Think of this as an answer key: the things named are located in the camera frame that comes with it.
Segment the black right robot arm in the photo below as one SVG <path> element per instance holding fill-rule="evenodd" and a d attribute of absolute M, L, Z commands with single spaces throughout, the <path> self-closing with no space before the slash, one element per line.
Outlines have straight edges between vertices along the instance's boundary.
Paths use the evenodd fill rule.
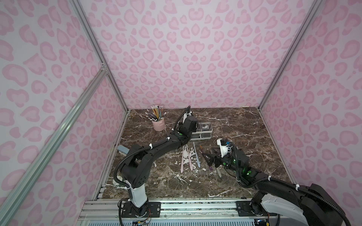
<path fill-rule="evenodd" d="M 342 208 L 319 185 L 292 184 L 255 169 L 242 150 L 221 153 L 204 153 L 208 165 L 223 166 L 236 174 L 238 184 L 257 191 L 249 211 L 255 215 L 263 212 L 292 218 L 309 226 L 349 226 L 351 223 Z"/>

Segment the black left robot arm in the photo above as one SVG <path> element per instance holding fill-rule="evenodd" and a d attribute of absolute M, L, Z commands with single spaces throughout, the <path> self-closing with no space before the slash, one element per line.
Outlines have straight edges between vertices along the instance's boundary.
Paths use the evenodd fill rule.
<path fill-rule="evenodd" d="M 139 210 L 147 206 L 149 199 L 145 183 L 154 161 L 186 145 L 197 131 L 198 125 L 198 119 L 191 112 L 191 106 L 188 106 L 166 138 L 147 146 L 133 145 L 126 157 L 115 167 L 114 181 L 126 188 L 133 207 Z"/>

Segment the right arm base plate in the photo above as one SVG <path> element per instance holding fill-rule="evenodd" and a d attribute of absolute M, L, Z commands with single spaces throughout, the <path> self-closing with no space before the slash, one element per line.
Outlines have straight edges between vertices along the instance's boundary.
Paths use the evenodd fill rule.
<path fill-rule="evenodd" d="M 277 216 L 276 213 L 268 213 L 260 203 L 251 201 L 236 201 L 236 211 L 240 217 L 267 217 Z"/>

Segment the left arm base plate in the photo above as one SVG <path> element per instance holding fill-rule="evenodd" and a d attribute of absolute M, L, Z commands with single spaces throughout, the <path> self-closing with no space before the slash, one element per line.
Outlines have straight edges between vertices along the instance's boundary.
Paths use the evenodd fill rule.
<path fill-rule="evenodd" d="M 121 218 L 145 218 L 149 215 L 152 218 L 159 218 L 161 202 L 146 202 L 141 207 L 136 207 L 132 202 L 124 202 L 120 208 Z"/>

